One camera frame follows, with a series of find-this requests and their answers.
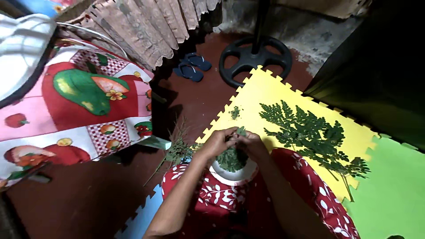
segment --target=yellow foam mat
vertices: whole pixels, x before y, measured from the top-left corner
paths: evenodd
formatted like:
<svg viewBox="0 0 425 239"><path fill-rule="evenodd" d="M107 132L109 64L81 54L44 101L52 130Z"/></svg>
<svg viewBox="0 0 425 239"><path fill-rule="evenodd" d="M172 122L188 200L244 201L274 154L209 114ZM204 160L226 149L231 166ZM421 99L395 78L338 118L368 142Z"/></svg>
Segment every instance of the yellow foam mat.
<svg viewBox="0 0 425 239"><path fill-rule="evenodd" d="M312 101L311 97L301 96L301 91L292 91L290 84L286 83L284 85L281 83L282 78L279 76L274 78L271 76L271 71L267 70L264 72L261 68L262 66L259 65L257 70L251 70L250 74L252 74L252 76L250 78L245 78L245 86L243 88L239 87L236 90L238 95L230 98L232 103L224 106L224 112L220 112L217 115L219 119L211 122L212 127L204 130L203 133L205 136L203 138L199 137L196 140L197 143L204 143L214 130L221 130L233 126L245 126L247 130L260 135L269 150L277 147L283 148L283 144L279 143L275 137L267 136L264 132L264 128L269 131L278 132L279 126L267 122L265 119L262 119L259 114L263 110L260 103L266 105L280 104L281 100L283 100L294 113L296 111L295 106L298 105L304 111L311 111L317 117L325 117L326 121L331 125L337 120L342 125L344 136L346 137L340 149L347 154L350 159L354 159L354 157L358 156L366 161L370 160L370 156L366 154L366 150L368 148L374 149L375 144L372 142L372 137L378 137L377 133L371 131L367 126L355 123L352 118L340 115L341 110L339 109L335 108L331 110L327 108L327 105L324 103L317 104ZM240 117L236 120L232 120L229 111L233 110L235 106L238 106L240 109ZM318 162L309 158L306 158L306 160L317 174L329 185L341 202L344 197L349 198L340 176L334 174L339 178L339 181L337 181L325 168L320 167ZM350 185L357 188L358 181L356 179L349 176L347 180Z"/></svg>

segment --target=person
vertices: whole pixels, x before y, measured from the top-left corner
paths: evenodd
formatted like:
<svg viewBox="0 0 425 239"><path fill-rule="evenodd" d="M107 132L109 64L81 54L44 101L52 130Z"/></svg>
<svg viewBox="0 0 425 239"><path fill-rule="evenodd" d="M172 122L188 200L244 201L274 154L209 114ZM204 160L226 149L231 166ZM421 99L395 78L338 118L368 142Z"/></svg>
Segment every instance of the person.
<svg viewBox="0 0 425 239"><path fill-rule="evenodd" d="M236 134L236 129L214 131L194 153L189 165L176 166L165 174L164 201L144 239L172 235L179 238L359 238L342 205L302 157L287 149L275 149L270 155L257 134L246 131L244 137ZM211 159L229 147L240 147L259 167L257 176L246 185L225 185L205 170ZM307 171L297 176L294 172L301 171L298 168ZM246 198L239 195L247 190ZM325 202L319 198L321 205L326 204L325 211L315 202L317 195L323 196L322 190L328 199Z"/></svg>

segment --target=white bowl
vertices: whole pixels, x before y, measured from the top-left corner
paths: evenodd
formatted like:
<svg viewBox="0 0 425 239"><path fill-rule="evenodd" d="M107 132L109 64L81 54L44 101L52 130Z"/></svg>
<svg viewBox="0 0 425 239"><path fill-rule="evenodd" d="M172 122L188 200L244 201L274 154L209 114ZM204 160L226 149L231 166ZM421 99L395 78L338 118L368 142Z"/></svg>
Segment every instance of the white bowl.
<svg viewBox="0 0 425 239"><path fill-rule="evenodd" d="M210 172L221 183L230 186L241 186L254 179L258 173L258 165L248 158L245 167L232 173L222 169L216 160L212 163Z"/></svg>

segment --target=concrete wall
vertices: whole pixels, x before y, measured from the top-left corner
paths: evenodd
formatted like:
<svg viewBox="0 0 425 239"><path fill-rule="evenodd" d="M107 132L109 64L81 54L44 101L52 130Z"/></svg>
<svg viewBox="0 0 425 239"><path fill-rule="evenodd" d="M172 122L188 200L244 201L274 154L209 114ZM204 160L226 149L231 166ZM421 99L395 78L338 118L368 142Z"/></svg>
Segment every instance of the concrete wall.
<svg viewBox="0 0 425 239"><path fill-rule="evenodd" d="M254 33L258 1L225 0L222 2L222 23L214 32ZM309 63L314 76L333 51L360 25L361 18L340 20L328 16L272 5L263 35L281 40L297 50L299 61Z"/></svg>

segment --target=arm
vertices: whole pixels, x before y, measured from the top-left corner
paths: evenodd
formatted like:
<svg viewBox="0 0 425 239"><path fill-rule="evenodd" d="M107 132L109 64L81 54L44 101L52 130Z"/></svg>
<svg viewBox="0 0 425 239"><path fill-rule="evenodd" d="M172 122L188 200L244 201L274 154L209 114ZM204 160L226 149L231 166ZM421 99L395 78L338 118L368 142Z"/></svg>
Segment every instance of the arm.
<svg viewBox="0 0 425 239"><path fill-rule="evenodd" d="M282 176L257 134L246 132L237 136L239 145L257 162L272 197L276 216L290 238L333 239L314 211L300 198Z"/></svg>
<svg viewBox="0 0 425 239"><path fill-rule="evenodd" d="M236 129L237 127L233 127L214 131L202 148L193 155L189 167L159 207L143 239L161 238L181 229L193 192L199 178L203 175L208 159L235 145L235 140L226 141L226 139Z"/></svg>

